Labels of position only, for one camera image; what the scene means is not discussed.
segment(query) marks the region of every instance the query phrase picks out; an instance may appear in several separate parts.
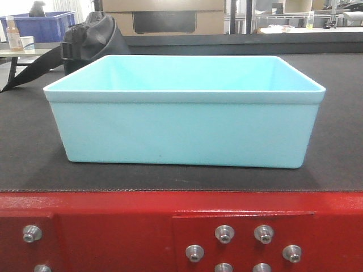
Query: floor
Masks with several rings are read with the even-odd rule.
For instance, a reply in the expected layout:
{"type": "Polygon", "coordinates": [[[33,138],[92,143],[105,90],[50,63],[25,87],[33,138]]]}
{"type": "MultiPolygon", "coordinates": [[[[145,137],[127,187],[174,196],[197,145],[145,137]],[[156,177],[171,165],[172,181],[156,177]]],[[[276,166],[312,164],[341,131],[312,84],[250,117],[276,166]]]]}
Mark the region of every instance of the floor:
{"type": "MultiPolygon", "coordinates": [[[[37,57],[20,57],[18,63],[32,63],[37,57]]],[[[16,74],[19,74],[23,71],[26,66],[17,66],[16,67],[16,74]]],[[[7,78],[9,77],[10,71],[10,59],[8,62],[0,64],[0,90],[6,85],[7,78]]]]}

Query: black bag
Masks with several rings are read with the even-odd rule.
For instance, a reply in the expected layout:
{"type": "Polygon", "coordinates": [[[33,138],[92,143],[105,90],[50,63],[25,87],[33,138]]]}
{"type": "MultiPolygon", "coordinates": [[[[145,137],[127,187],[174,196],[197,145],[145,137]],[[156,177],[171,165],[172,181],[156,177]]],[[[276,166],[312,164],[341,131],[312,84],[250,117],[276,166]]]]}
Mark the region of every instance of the black bag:
{"type": "Polygon", "coordinates": [[[130,50],[114,18],[102,11],[94,11],[88,15],[84,23],[70,27],[61,46],[43,54],[28,65],[0,92],[28,83],[50,69],[62,65],[62,62],[67,75],[100,57],[120,54],[130,54],[130,50]]]}
{"type": "Polygon", "coordinates": [[[115,19],[102,11],[91,12],[84,23],[72,26],[61,52],[66,74],[106,55],[130,54],[115,19]]]}

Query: plastic bottle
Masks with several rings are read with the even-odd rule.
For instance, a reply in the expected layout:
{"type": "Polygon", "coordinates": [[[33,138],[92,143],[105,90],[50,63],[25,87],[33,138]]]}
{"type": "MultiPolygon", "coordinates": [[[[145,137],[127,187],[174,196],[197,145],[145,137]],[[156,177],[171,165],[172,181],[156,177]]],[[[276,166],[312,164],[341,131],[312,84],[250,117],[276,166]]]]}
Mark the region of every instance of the plastic bottle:
{"type": "Polygon", "coordinates": [[[22,41],[20,40],[20,33],[15,25],[14,17],[6,16],[6,23],[6,35],[11,51],[22,51],[22,41]]]}
{"type": "Polygon", "coordinates": [[[313,25],[314,25],[314,12],[309,11],[309,15],[307,16],[306,20],[306,28],[311,30],[313,29],[313,25]]]}

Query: plastic bin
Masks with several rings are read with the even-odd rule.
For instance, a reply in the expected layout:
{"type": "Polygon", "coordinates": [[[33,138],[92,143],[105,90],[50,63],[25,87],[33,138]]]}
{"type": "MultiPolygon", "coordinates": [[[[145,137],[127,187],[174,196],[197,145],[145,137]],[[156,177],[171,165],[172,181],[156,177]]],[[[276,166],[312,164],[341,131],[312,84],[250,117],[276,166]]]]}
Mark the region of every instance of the plastic bin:
{"type": "MultiPolygon", "coordinates": [[[[36,43],[56,43],[63,40],[68,26],[74,24],[74,11],[46,12],[46,17],[29,17],[28,13],[11,15],[21,36],[34,36],[36,43]]],[[[0,17],[6,36],[6,19],[0,17]]]]}
{"type": "Polygon", "coordinates": [[[44,91],[73,162],[298,168],[325,88],[278,57],[106,56],[44,91]]]}

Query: blue crate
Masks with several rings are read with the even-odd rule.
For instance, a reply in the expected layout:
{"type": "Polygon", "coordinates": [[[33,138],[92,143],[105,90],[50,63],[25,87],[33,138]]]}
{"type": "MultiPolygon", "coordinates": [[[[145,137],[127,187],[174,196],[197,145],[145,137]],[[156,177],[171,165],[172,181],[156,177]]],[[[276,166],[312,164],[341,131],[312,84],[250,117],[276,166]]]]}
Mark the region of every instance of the blue crate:
{"type": "MultiPolygon", "coordinates": [[[[29,17],[28,13],[9,15],[15,19],[15,24],[21,36],[34,36],[36,43],[56,43],[63,40],[68,26],[74,24],[74,11],[46,12],[46,17],[29,17]]],[[[0,17],[6,36],[6,19],[0,17]]]]}
{"type": "Polygon", "coordinates": [[[325,88],[278,57],[106,56],[44,91],[74,162],[298,168],[325,88]]]}

